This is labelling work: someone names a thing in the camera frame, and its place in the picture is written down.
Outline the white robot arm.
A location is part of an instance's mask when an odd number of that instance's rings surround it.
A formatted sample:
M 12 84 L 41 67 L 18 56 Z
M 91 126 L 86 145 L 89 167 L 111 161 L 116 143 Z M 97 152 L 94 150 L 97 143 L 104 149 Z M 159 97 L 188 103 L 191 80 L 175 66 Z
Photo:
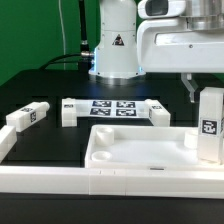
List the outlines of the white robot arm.
M 224 73 L 224 0 L 99 0 L 101 39 L 90 78 L 122 85 L 147 73 Z

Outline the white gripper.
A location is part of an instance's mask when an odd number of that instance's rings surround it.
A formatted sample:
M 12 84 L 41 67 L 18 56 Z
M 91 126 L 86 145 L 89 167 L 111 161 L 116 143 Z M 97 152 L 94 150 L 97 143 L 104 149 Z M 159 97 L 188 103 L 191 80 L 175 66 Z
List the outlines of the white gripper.
M 224 73 L 224 29 L 192 31 L 182 18 L 145 20 L 137 31 L 137 57 L 146 72 L 182 73 L 194 103 L 192 73 Z

